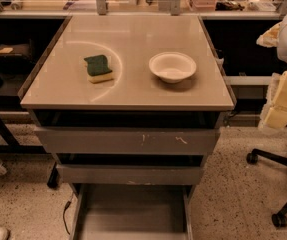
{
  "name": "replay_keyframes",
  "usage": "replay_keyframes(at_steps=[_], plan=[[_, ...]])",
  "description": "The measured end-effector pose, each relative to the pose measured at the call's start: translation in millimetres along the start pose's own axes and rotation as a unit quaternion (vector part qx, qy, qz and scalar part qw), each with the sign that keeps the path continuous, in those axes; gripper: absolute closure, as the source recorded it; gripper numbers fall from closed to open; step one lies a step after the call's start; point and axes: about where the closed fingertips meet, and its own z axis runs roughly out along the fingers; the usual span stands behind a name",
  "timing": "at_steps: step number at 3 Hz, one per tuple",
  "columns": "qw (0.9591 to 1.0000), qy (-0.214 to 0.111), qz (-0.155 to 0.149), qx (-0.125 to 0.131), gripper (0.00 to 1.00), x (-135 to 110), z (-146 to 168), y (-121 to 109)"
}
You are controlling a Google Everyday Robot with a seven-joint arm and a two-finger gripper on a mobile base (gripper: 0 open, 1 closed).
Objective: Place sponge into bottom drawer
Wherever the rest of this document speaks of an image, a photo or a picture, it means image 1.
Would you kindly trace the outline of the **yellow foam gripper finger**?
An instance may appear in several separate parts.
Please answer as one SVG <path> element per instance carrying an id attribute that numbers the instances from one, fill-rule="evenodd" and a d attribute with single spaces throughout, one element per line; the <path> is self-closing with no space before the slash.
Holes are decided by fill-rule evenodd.
<path id="1" fill-rule="evenodd" d="M 266 103 L 261 114 L 261 130 L 282 129 L 287 125 L 287 70 L 273 73 L 266 93 Z"/>
<path id="2" fill-rule="evenodd" d="M 277 47 L 279 43 L 280 23 L 275 24 L 265 31 L 256 40 L 256 44 L 266 48 Z"/>

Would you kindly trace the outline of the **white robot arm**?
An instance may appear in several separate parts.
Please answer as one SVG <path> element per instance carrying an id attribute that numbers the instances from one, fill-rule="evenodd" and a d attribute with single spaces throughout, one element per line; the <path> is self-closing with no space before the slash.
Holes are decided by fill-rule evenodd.
<path id="1" fill-rule="evenodd" d="M 266 48 L 276 47 L 278 59 L 287 63 L 287 14 L 281 22 L 260 35 L 256 43 Z M 287 70 L 282 74 L 272 74 L 266 99 L 260 114 L 259 128 L 265 132 L 285 128 L 287 126 Z"/>

